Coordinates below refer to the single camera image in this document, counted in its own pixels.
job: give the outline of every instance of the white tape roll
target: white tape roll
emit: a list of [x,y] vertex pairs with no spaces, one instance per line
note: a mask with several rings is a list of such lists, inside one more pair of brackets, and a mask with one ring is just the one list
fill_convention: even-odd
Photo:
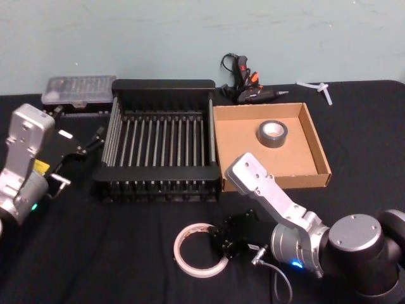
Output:
[[227,263],[228,263],[228,259],[224,256],[220,260],[220,262],[218,264],[216,264],[214,267],[207,268],[207,269],[198,269],[198,268],[191,267],[189,264],[187,264],[183,260],[182,256],[180,255],[180,247],[182,246],[183,241],[193,233],[208,232],[208,227],[212,227],[212,225],[205,224],[205,223],[192,224],[190,226],[187,226],[183,230],[181,230],[175,240],[173,252],[175,254],[176,262],[177,262],[178,266],[186,274],[188,274],[192,277],[198,277],[198,278],[204,279],[206,277],[216,276],[227,266]]

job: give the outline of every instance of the blue led light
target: blue led light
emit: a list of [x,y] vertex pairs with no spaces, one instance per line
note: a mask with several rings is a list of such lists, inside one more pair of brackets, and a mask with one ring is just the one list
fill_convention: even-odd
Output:
[[302,263],[301,263],[299,260],[293,260],[293,261],[291,261],[291,265],[292,265],[292,266],[295,266],[295,267],[298,267],[298,268],[301,268],[301,269],[304,268],[304,266],[302,266]]

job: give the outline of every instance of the cardboard box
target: cardboard box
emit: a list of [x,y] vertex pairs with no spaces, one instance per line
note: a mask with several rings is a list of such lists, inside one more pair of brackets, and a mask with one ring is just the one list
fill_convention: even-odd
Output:
[[[283,122],[289,132],[280,148],[257,139],[265,120]],[[223,190],[234,191],[224,172],[240,155],[251,152],[276,177],[281,188],[325,187],[331,171],[305,103],[215,106],[214,123]]]

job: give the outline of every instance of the black tablecloth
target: black tablecloth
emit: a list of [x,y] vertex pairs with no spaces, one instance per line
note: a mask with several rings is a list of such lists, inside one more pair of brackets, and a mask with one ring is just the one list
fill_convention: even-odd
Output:
[[[333,175],[326,188],[288,190],[291,198],[331,226],[350,213],[405,210],[405,85],[394,81],[335,82],[322,94],[297,85],[280,102],[308,105]],[[218,98],[217,103],[226,101]],[[11,112],[22,103],[40,106],[40,96],[0,97],[0,139]],[[107,118],[63,118],[59,127],[86,141]],[[1,165],[6,156],[0,147]],[[249,257],[232,260],[218,276],[195,279],[173,260],[179,231],[196,222],[257,209],[236,193],[216,203],[136,203],[103,206],[91,195],[92,163],[65,170],[72,185],[53,202],[41,201],[24,225],[18,251],[1,265],[0,303],[269,303],[270,271],[253,268]],[[218,260],[207,235],[184,244],[198,266]],[[283,268],[294,289],[293,303],[342,303],[343,282],[317,280]]]

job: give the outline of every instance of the duct tape roll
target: duct tape roll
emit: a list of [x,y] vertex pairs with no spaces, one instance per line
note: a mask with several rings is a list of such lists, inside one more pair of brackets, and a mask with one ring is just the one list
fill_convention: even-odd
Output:
[[262,122],[258,130],[259,142],[267,148],[279,148],[285,143],[289,130],[278,120]]
[[228,259],[224,256],[220,260],[220,262],[218,264],[216,264],[214,267],[207,268],[207,269],[198,269],[198,268],[192,267],[189,264],[187,264],[184,261],[184,259],[182,258],[181,254],[180,254],[180,247],[182,246],[182,243],[184,242],[184,240],[193,233],[208,232],[208,227],[213,227],[213,226],[209,225],[209,224],[205,224],[205,223],[192,224],[190,226],[187,226],[183,230],[181,230],[175,240],[173,252],[175,255],[176,262],[177,262],[178,266],[186,274],[188,274],[192,277],[198,277],[198,278],[204,279],[207,277],[216,276],[227,266],[227,263],[228,263]]

